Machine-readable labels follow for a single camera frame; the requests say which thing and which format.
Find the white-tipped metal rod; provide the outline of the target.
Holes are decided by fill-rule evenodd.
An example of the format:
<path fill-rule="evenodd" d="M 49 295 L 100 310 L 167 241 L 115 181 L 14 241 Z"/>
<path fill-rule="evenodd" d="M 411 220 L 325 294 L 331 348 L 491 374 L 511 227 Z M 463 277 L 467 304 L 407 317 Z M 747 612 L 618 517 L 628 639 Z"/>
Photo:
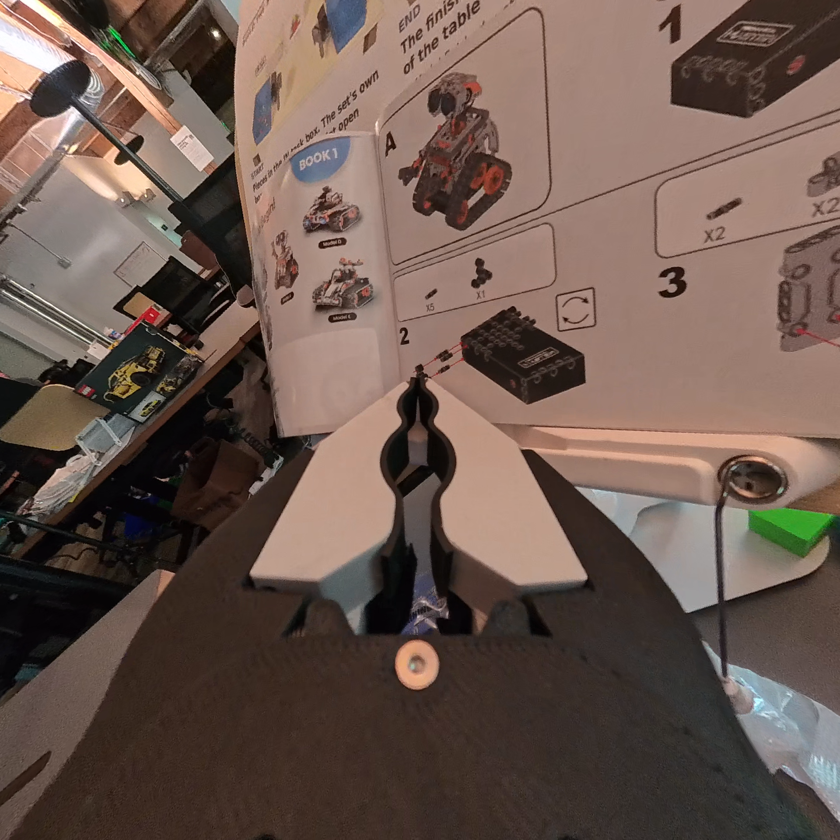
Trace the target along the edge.
<path fill-rule="evenodd" d="M 774 501 L 787 490 L 787 480 L 786 474 L 780 467 L 756 455 L 730 458 L 720 467 L 718 473 L 719 492 L 713 508 L 712 532 L 717 597 L 719 679 L 731 707 L 739 716 L 750 714 L 754 700 L 751 690 L 732 678 L 729 673 L 723 512 L 729 499 L 734 499 L 749 507 Z"/>

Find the green foam block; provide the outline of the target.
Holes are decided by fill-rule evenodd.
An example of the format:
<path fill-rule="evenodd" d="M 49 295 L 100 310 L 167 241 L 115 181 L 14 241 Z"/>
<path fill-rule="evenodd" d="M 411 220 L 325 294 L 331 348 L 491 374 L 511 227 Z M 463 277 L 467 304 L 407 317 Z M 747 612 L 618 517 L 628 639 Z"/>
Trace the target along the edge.
<path fill-rule="evenodd" d="M 804 558 L 838 524 L 828 513 L 778 508 L 749 511 L 749 530 L 763 539 Z"/>

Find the brown cardboard box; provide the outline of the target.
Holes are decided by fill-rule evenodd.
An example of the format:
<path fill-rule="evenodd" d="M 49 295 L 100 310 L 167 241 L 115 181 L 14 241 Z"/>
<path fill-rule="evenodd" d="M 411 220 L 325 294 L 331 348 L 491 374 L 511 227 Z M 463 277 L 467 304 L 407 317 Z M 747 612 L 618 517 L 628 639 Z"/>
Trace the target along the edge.
<path fill-rule="evenodd" d="M 190 452 L 172 516 L 212 532 L 245 504 L 262 467 L 226 440 L 203 437 Z"/>

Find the black mesh office chair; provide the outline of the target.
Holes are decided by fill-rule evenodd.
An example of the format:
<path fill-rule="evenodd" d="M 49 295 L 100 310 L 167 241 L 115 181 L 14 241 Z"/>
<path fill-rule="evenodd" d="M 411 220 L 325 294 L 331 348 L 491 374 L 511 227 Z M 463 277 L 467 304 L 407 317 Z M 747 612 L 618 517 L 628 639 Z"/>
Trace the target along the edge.
<path fill-rule="evenodd" d="M 234 293 L 252 282 L 252 263 L 240 200 L 235 154 L 169 211 L 214 254 Z"/>

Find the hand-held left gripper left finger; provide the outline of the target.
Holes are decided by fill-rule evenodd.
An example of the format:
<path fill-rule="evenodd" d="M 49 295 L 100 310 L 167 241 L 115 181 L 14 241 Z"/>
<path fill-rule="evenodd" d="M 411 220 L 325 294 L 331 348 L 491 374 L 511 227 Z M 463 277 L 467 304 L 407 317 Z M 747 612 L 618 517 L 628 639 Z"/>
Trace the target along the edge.
<path fill-rule="evenodd" d="M 417 381 L 399 384 L 311 452 L 248 575 L 256 589 L 334 601 L 368 634 L 403 630 L 417 558 L 397 479 L 416 409 Z"/>

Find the black floor lamp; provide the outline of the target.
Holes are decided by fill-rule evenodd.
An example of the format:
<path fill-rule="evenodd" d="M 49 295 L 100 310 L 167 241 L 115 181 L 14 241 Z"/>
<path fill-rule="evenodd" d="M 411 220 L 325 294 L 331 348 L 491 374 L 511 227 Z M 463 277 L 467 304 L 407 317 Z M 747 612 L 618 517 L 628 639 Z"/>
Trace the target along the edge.
<path fill-rule="evenodd" d="M 117 134 L 88 106 L 83 98 L 89 92 L 93 81 L 92 71 L 79 59 L 64 63 L 42 77 L 29 101 L 33 113 L 41 118 L 54 118 L 74 109 L 84 120 L 105 137 L 118 150 L 123 162 L 131 162 L 154 185 L 177 205 L 183 205 L 183 197 L 152 169 L 134 147 L 122 142 Z"/>

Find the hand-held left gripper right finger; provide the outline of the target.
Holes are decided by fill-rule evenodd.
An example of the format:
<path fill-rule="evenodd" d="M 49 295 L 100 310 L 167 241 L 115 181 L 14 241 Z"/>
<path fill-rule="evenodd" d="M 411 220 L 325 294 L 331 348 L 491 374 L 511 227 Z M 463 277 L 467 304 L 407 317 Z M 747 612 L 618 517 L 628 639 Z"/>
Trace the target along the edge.
<path fill-rule="evenodd" d="M 417 381 L 427 464 L 439 479 L 430 508 L 442 632 L 472 632 L 498 602 L 588 582 L 520 447 L 431 380 Z"/>

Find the instruction booklet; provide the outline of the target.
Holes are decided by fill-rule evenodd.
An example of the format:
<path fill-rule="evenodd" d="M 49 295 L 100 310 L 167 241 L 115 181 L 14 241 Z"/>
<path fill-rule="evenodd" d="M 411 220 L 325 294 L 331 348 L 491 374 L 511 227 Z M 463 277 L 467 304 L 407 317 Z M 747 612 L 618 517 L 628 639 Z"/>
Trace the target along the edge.
<path fill-rule="evenodd" d="M 838 2 L 570 2 L 595 88 L 563 155 L 557 334 L 499 307 L 268 349 L 329 433 L 420 368 L 494 424 L 838 439 Z"/>

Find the crinkled bag of orange gears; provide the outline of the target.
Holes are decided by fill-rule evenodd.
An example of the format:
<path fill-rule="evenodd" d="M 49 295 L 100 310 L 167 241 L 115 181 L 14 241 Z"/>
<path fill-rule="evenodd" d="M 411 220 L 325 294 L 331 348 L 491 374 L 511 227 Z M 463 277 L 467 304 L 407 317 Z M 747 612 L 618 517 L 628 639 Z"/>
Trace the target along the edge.
<path fill-rule="evenodd" d="M 760 761 L 799 789 L 803 784 L 838 809 L 838 717 L 772 681 L 744 673 L 752 698 L 734 712 L 690 620 L 658 574 L 609 570 L 582 588 L 543 593 L 514 608 L 500 635 L 441 643 L 444 683 L 435 695 L 457 775 L 478 768 L 503 778 L 525 773 L 527 790 L 606 778 L 663 780 L 677 796 L 699 784 L 758 785 L 747 798 L 771 800 Z"/>

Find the white paper sign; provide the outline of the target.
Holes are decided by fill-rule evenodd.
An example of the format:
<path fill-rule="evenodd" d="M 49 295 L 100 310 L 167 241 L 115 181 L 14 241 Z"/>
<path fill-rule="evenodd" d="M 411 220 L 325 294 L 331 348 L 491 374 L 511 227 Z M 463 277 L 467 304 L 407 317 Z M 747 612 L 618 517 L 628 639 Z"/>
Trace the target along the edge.
<path fill-rule="evenodd" d="M 171 136 L 171 142 L 185 158 L 199 171 L 214 162 L 213 154 L 186 125 Z"/>

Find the yellow car picture box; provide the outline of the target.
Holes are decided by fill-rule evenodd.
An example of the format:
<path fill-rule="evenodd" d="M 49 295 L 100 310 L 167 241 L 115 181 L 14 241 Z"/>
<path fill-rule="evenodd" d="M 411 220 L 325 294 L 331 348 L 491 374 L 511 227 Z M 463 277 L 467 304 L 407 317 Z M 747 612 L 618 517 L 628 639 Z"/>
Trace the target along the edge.
<path fill-rule="evenodd" d="M 74 392 L 107 411 L 144 424 L 173 399 L 203 364 L 167 332 L 141 322 L 115 343 Z"/>

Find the grey desk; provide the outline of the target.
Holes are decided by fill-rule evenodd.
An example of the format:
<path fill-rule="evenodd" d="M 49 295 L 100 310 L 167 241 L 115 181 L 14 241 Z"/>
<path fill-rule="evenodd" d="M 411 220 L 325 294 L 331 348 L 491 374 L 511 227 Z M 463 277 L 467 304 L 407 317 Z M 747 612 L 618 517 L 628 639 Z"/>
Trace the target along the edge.
<path fill-rule="evenodd" d="M 119 768 L 123 748 L 164 689 L 181 680 L 164 656 L 190 620 L 151 640 L 148 615 L 173 580 L 153 572 L 2 703 L 2 838 L 36 809 L 35 838 L 68 838 L 74 805 L 87 805 Z M 838 711 L 838 561 L 731 603 L 737 665 L 797 689 Z"/>

